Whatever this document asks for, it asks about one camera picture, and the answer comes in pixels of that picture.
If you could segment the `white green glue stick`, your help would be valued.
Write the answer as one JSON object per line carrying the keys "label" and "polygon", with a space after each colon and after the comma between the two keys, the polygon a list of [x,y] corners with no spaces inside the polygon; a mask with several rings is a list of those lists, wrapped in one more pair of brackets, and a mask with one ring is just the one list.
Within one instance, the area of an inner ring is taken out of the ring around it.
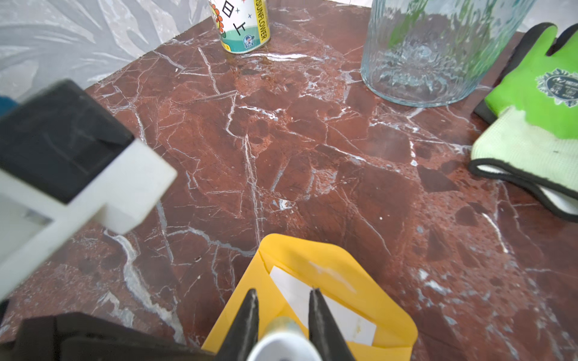
{"label": "white green glue stick", "polygon": [[298,324],[290,317],[277,317],[251,349],[247,361],[322,361]]}

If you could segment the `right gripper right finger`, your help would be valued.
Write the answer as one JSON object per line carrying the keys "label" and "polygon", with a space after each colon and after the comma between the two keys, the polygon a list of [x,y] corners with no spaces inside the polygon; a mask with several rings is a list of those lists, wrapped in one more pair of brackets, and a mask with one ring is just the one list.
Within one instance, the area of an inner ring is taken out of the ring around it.
{"label": "right gripper right finger", "polygon": [[319,288],[309,295],[309,340],[323,361],[355,361]]}

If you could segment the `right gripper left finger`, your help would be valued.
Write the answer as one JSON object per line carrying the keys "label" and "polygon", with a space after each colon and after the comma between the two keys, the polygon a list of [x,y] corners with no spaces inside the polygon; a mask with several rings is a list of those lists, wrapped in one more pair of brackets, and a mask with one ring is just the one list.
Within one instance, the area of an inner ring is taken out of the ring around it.
{"label": "right gripper left finger", "polygon": [[259,302],[257,290],[250,289],[219,349],[214,361],[246,361],[257,344],[259,330]]}

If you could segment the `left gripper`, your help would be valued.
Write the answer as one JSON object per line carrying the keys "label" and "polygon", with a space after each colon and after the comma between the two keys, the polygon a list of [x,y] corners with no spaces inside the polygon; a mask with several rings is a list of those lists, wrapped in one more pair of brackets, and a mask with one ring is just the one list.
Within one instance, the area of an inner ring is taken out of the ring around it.
{"label": "left gripper", "polygon": [[2,360],[213,360],[213,353],[80,312],[25,319]]}

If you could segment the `yellow envelope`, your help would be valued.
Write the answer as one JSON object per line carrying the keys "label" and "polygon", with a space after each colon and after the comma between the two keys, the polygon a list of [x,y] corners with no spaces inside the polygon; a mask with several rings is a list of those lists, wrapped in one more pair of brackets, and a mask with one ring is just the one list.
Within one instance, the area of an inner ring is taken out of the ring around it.
{"label": "yellow envelope", "polygon": [[309,331],[309,292],[318,288],[357,360],[408,360],[418,331],[397,305],[346,250],[280,234],[266,236],[202,349],[217,352],[246,293],[259,302],[258,335],[276,317]]}

